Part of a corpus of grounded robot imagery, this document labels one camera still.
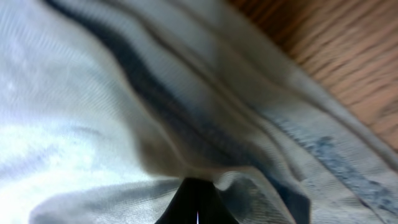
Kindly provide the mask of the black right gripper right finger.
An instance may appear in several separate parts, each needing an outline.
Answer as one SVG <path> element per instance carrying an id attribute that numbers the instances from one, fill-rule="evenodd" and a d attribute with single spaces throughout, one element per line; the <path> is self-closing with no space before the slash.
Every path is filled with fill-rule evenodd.
<path id="1" fill-rule="evenodd" d="M 197 192 L 199 224 L 238 224 L 238 221 L 222 202 L 218 190 L 212 182 L 199 180 Z"/>

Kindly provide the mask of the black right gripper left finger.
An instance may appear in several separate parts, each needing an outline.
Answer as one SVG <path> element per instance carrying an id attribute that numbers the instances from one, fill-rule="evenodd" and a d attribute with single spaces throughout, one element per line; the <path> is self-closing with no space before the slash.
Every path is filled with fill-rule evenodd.
<path id="1" fill-rule="evenodd" d="M 194 179 L 184 179 L 155 224 L 197 224 L 196 196 Z"/>

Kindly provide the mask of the light blue printed t-shirt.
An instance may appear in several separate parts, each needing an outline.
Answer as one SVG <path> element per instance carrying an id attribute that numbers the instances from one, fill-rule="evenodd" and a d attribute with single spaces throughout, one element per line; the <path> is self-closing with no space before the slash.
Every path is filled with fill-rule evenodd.
<path id="1" fill-rule="evenodd" d="M 221 1 L 1 2 L 1 222 L 396 223 L 397 157 Z"/>

